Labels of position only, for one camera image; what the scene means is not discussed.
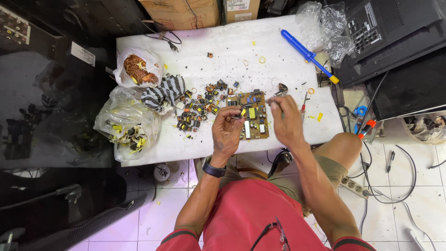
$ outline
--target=black and white striped fabric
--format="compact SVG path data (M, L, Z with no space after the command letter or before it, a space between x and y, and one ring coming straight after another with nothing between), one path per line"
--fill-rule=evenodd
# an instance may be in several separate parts
M183 77L167 73L158 87L149 87L142 93L141 101L148 108L161 112L164 109L162 107L164 101L168 101L171 106L175 106L175 99L182 95L184 91Z

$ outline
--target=white tile floor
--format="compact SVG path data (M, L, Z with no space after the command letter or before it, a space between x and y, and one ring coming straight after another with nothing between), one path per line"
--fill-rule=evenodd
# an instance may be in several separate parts
M393 145L382 145L374 142L368 145L372 154L372 166L369 179L375 188L393 199L403 198L413 182L413 168L408 156ZM437 251L446 251L446 164L440 168L427 169L446 159L446 145L401 145L408 151L417 166L417 185L412 195L406 200L415 223L434 241ZM280 150L268 151L270 160ZM389 174L386 163L392 151L396 156ZM367 149L362 150L363 160L370 162ZM237 155L230 162L240 166L257 167L268 173L271 164L266 152L255 152ZM360 159L350 169L349 176L360 174ZM188 196L197 185L194 162L179 161L173 168L172 177L178 182L157 184L156 197L150 204L128 215L124 219L104 229L89 240L80 243L71 251L154 251L161 240L173 230L176 217L187 201ZM365 185L363 176L355 181ZM338 188L339 195L352 211L358 225L364 215L364 199L345 188ZM311 228L325 240L325 235L313 216L306 219ZM412 225L405 206L402 203L384 205L374 198L368 200L368 213L363 226L363 238L378 251L418 251L411 241L407 228ZM417 234L423 240L428 251L433 251L428 238L420 231Z

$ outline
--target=eyeglasses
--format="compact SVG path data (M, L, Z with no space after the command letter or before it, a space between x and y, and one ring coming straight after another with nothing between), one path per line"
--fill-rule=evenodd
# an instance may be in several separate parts
M279 219L277 217L275 217L275 218L276 218L276 222L273 222L273 223L270 223L270 224L266 225L265 229L263 229L263 231L260 234L259 238L257 238L256 242L254 242L254 244L251 247L250 251L254 250L254 248L256 247L257 243L260 241L260 239L262 239L262 237L266 234L266 232L268 232L268 230L273 228L273 227L277 227L280 230L280 232L281 232L281 234L280 234L280 242L281 243L285 242L283 244L283 246L282 246L282 250L284 250L284 251L291 251L291 248L289 247L289 244L288 244L288 240L286 239L286 236L285 236L285 232L283 231L282 225L280 224Z

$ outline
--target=power supply board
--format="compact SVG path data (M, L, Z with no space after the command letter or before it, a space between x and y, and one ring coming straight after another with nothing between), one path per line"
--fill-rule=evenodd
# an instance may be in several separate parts
M245 117L245 123L240 140L269 137L264 92L256 89L251 93L228 95L226 105L239 105L243 108L239 116Z

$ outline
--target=red shirt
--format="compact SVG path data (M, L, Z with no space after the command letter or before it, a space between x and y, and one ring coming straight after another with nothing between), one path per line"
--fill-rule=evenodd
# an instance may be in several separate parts
M203 250L248 251L277 217L291 250L330 251L304 220L302 206L274 184L264 180L230 182L219 190L203 231ZM280 230L273 227L257 243L254 251L282 250ZM157 251L199 251L198 237L182 229L169 234ZM367 242L343 237L335 251L375 251Z

